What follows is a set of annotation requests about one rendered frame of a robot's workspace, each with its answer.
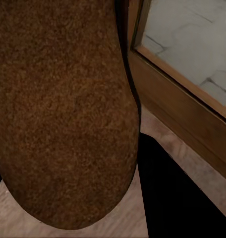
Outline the sandal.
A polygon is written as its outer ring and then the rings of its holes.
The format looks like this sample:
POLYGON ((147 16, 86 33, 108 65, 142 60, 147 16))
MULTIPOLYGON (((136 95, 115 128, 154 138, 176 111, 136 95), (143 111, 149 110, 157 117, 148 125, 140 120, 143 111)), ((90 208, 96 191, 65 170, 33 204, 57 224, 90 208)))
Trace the sandal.
POLYGON ((0 175, 57 229, 109 214, 133 180, 141 102, 130 0, 0 0, 0 175))

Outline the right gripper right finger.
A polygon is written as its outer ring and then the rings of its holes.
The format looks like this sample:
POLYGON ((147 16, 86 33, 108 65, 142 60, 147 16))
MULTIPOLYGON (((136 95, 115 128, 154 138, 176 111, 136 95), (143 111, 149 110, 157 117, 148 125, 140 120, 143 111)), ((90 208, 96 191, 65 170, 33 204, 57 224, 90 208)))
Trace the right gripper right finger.
POLYGON ((140 133, 138 170, 149 238, 226 238, 226 217, 151 136, 140 133))

